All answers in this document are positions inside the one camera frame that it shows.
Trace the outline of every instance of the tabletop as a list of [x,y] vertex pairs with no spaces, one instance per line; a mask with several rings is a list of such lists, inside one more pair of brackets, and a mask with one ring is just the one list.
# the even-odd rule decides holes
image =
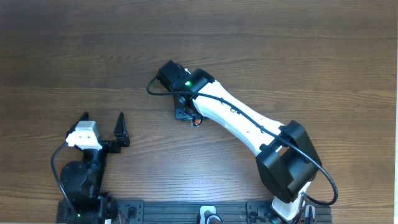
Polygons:
[[[175,120],[172,97],[146,93],[170,59],[302,124],[339,189],[334,223],[392,221],[395,1],[5,0],[0,49],[0,221],[55,221],[50,158],[84,111],[103,139],[126,117],[131,146],[109,155],[103,183],[116,198],[272,198],[241,141]],[[57,169],[80,159],[65,149]],[[308,192],[333,193],[320,174]]]

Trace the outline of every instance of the wooden surface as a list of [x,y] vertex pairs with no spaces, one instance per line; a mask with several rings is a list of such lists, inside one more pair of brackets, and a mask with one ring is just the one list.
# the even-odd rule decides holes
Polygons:
[[[306,127],[339,188],[335,223],[392,223],[396,52],[395,1],[1,1],[0,221],[54,222],[50,158],[84,111],[103,139],[126,116],[132,144],[109,156],[103,186],[118,198],[271,198],[242,142],[146,93],[172,59]],[[58,171],[80,157],[64,150]],[[332,191],[318,175],[309,193]]]

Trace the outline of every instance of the cable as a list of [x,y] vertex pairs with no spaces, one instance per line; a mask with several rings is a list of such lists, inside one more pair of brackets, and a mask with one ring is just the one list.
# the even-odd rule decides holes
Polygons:
[[328,174],[328,172],[321,166],[319,165],[316,161],[314,161],[311,157],[309,157],[306,153],[304,153],[303,151],[301,151],[298,147],[296,147],[295,145],[293,145],[292,143],[286,141],[285,139],[281,138],[280,136],[270,132],[269,130],[267,130],[264,126],[260,125],[259,123],[257,123],[255,120],[253,120],[249,115],[247,115],[245,112],[243,112],[242,110],[240,110],[239,108],[237,108],[235,105],[233,105],[232,103],[224,100],[223,98],[217,97],[217,96],[213,96],[213,95],[209,95],[209,94],[205,94],[205,93],[195,93],[195,92],[190,92],[190,91],[174,91],[174,92],[169,92],[169,93],[155,93],[152,92],[150,90],[150,86],[153,84],[153,82],[156,80],[156,77],[153,78],[147,85],[147,92],[151,95],[155,95],[155,96],[175,96],[175,95],[188,95],[188,96],[204,96],[207,98],[211,98],[214,100],[218,100],[222,103],[225,103],[226,105],[230,106],[232,110],[235,110],[236,112],[238,112],[239,114],[243,115],[246,119],[248,119],[250,122],[252,122],[257,128],[259,128],[261,130],[261,132],[265,132],[267,134],[269,134],[270,136],[276,138],[277,140],[279,140],[280,142],[284,143],[285,145],[291,147],[292,149],[294,149],[296,152],[298,152],[300,155],[302,155],[304,158],[306,158],[307,160],[309,160],[315,167],[318,168],[318,170],[321,171],[321,173],[329,180],[329,183],[331,185],[331,187],[333,188],[333,199],[330,202],[321,202],[318,200],[315,200],[314,198],[310,197],[307,194],[303,194],[306,198],[308,198],[310,201],[312,201],[313,203],[316,203],[318,205],[323,205],[323,206],[330,206],[333,205],[338,198],[338,190],[337,190],[337,186],[335,184],[335,181],[330,177],[330,175]]
[[67,144],[68,143],[66,141],[63,142],[62,145],[54,152],[54,154],[51,157],[51,168],[52,168],[52,172],[54,172],[55,180],[57,181],[57,184],[60,187],[61,192],[62,192],[63,196],[65,197],[65,200],[67,201],[68,206],[70,207],[70,210],[72,210],[72,213],[76,215],[77,212],[76,212],[75,208],[73,207],[72,203],[70,202],[70,200],[67,196],[67,193],[65,192],[65,189],[63,189],[60,177],[58,176],[58,173],[57,173],[57,169],[55,168],[55,157],[61,151],[61,149],[63,149]]

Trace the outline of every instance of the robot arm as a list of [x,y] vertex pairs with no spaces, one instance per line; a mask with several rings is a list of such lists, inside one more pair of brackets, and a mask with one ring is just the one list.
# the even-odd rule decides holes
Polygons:
[[[291,148],[280,155],[278,153],[280,149],[287,146],[270,134],[259,130],[259,126],[254,122],[285,142],[299,147],[317,164],[321,164],[303,126],[295,121],[284,126],[278,121],[260,115],[230,95],[218,81],[202,69],[190,73],[181,65],[169,61],[159,69],[156,79],[169,92],[175,93],[163,95],[174,96],[177,119],[195,121],[197,117],[201,117],[202,120],[210,118],[250,148],[256,157],[263,184],[275,196],[272,208],[286,222],[293,220],[303,202],[302,193],[307,190],[318,169]],[[162,95],[150,92],[149,88],[147,91],[153,95]]]

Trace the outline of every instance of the white and black device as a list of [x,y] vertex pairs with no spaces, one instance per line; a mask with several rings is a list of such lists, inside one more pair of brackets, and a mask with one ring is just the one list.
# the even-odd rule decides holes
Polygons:
[[[169,93],[154,93],[150,85],[158,79]],[[272,209],[284,223],[293,223],[302,211],[303,197],[319,202],[305,191],[318,170],[330,181],[337,199],[337,188],[322,168],[321,160],[306,132],[296,121],[283,125],[250,109],[229,94],[209,73],[196,69],[190,73],[173,61],[159,69],[147,87],[151,95],[173,95],[175,117],[198,126],[205,118],[225,127],[247,145],[256,157],[263,184],[275,196]],[[284,153],[279,151],[286,147]]]

